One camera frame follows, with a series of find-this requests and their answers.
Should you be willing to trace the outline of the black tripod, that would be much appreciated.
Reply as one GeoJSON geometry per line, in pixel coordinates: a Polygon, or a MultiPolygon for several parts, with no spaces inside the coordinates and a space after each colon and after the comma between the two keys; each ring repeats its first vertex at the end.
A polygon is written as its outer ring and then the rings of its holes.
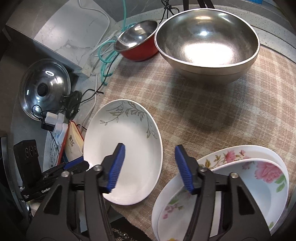
{"type": "MultiPolygon", "coordinates": [[[[189,10],[189,0],[182,0],[182,2],[183,2],[183,11],[189,10]]],[[[197,3],[200,8],[215,9],[211,0],[197,0],[197,3]]]]}

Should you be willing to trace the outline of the plaid beige tablecloth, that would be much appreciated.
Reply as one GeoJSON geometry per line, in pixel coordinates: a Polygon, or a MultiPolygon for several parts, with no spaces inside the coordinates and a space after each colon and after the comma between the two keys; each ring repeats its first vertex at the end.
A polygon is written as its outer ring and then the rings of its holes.
{"type": "Polygon", "coordinates": [[[152,115],[161,133],[164,160],[153,192],[133,206],[114,209],[118,240],[153,240],[151,214],[163,187],[177,174],[174,147],[182,144],[196,159],[238,145],[260,145],[283,159],[295,187],[295,63],[261,47],[251,69],[224,86],[208,86],[179,75],[160,54],[143,62],[117,58],[113,74],[97,101],[100,109],[115,99],[131,99],[152,115]]]}

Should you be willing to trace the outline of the white plate grey leaf pattern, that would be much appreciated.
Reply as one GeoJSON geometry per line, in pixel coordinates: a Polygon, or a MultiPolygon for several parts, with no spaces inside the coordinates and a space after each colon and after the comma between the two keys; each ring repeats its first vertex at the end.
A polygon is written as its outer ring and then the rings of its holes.
{"type": "Polygon", "coordinates": [[[163,144],[151,114],[139,103],[118,99],[105,104],[92,118],[84,138],[84,159],[93,167],[125,145],[115,188],[104,195],[118,205],[141,202],[156,186],[163,163],[163,144]]]}

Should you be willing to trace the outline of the large stainless steel bowl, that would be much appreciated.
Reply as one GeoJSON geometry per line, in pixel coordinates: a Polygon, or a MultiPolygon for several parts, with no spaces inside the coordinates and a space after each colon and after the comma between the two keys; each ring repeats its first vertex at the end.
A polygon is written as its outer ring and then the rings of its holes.
{"type": "Polygon", "coordinates": [[[229,84],[254,64],[257,33],[242,18],[220,9],[190,9],[164,21],[154,44],[181,75],[207,84],[229,84]]]}

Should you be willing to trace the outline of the small pink floral deep plate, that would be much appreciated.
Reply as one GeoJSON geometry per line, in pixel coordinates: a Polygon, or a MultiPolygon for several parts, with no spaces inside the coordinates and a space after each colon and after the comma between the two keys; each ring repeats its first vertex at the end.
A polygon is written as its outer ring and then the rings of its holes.
{"type": "MultiPolygon", "coordinates": [[[[222,175],[236,172],[256,201],[270,232],[275,232],[287,202],[288,174],[279,164],[251,158],[212,169],[222,175]]],[[[193,213],[196,197],[176,175],[163,188],[152,210],[152,229],[157,240],[183,240],[193,213]]]]}

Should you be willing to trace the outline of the red steel bowl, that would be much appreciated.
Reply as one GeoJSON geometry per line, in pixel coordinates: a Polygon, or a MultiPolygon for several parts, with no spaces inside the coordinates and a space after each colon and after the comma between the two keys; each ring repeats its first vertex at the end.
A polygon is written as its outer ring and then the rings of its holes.
{"type": "Polygon", "coordinates": [[[159,27],[155,20],[144,20],[125,30],[114,43],[114,50],[126,59],[144,61],[156,53],[154,35],[159,27]]]}

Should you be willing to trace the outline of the red white book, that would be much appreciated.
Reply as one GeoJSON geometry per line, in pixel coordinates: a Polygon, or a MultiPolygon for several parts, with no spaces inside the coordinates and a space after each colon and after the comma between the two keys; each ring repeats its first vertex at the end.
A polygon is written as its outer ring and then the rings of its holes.
{"type": "Polygon", "coordinates": [[[69,163],[83,156],[84,138],[74,121],[67,125],[57,164],[69,163]]]}

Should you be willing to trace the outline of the large pink floral deep plate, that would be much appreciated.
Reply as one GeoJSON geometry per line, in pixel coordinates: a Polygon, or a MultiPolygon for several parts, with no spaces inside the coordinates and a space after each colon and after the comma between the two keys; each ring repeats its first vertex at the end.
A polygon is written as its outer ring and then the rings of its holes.
{"type": "MultiPolygon", "coordinates": [[[[225,148],[197,160],[209,169],[244,159],[267,159],[269,163],[244,164],[239,171],[260,208],[270,232],[282,215],[288,196],[289,177],[282,158],[273,150],[257,145],[225,148]]],[[[152,229],[157,240],[183,240],[191,219],[196,196],[185,188],[180,175],[176,175],[161,191],[152,210],[152,229]]]]}

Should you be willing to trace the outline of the white power adapter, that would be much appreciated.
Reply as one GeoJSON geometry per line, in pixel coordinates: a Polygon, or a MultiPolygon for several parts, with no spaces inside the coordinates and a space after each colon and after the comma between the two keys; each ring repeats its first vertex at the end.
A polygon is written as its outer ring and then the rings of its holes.
{"type": "Polygon", "coordinates": [[[56,125],[57,123],[63,123],[65,120],[65,115],[63,113],[51,113],[47,112],[45,117],[45,123],[49,125],[56,125]]]}

